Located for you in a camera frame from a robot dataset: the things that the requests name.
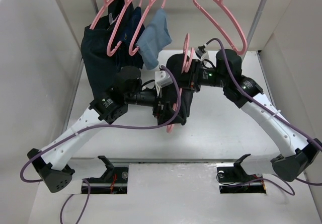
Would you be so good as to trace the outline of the black trousers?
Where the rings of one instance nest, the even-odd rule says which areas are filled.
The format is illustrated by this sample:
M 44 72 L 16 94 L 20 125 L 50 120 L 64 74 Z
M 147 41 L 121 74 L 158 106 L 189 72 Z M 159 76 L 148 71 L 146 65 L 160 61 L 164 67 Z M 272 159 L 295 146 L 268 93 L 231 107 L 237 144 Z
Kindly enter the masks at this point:
M 194 92 L 188 88 L 184 88 L 185 85 L 182 81 L 182 78 L 184 77 L 181 75 L 183 59 L 184 59 L 183 53 L 174 54 L 167 60 L 166 67 L 169 69 L 169 71 L 173 74 L 174 78 L 176 79 L 179 89 L 180 88 L 183 89 L 181 98 L 184 98 L 186 102 L 186 121 L 187 121 L 187 118 L 190 116 L 190 108 L 191 108 Z M 175 85 L 171 84 L 169 86 L 162 88 L 161 97 L 163 96 L 173 96 L 177 98 L 177 91 L 176 91 Z

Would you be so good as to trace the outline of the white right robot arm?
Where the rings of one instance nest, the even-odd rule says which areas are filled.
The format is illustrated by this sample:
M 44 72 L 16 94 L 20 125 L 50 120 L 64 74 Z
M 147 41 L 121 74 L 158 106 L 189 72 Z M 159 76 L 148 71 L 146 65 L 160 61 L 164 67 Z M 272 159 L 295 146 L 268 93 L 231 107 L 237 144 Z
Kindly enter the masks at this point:
M 185 56 L 182 71 L 191 75 L 188 86 L 195 92 L 201 86 L 222 88 L 226 98 L 255 120 L 279 150 L 275 155 L 243 155 L 234 162 L 233 176 L 243 181 L 254 174 L 272 174 L 292 182 L 321 152 L 321 142 L 282 116 L 259 84 L 242 74 L 241 61 L 233 50 L 224 49 L 217 52 L 216 64 L 211 68 L 203 65 L 200 56 Z

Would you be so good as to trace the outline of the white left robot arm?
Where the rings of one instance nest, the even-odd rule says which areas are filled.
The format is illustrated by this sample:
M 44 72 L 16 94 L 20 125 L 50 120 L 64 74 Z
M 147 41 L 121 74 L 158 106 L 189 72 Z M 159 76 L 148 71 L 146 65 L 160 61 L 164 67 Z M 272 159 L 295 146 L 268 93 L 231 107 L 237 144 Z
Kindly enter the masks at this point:
M 35 171 L 51 193 L 63 190 L 71 181 L 98 178 L 107 182 L 112 178 L 114 166 L 105 156 L 89 160 L 74 160 L 73 156 L 100 130 L 121 128 L 152 130 L 184 124 L 185 104 L 182 99 L 178 75 L 162 65 L 154 75 L 154 88 L 144 89 L 140 69 L 126 66 L 116 73 L 114 82 L 90 102 L 82 116 L 49 145 L 31 149 L 26 169 L 33 165 Z M 128 112 L 129 105 L 152 108 L 157 118 L 154 126 L 116 125 L 115 121 Z

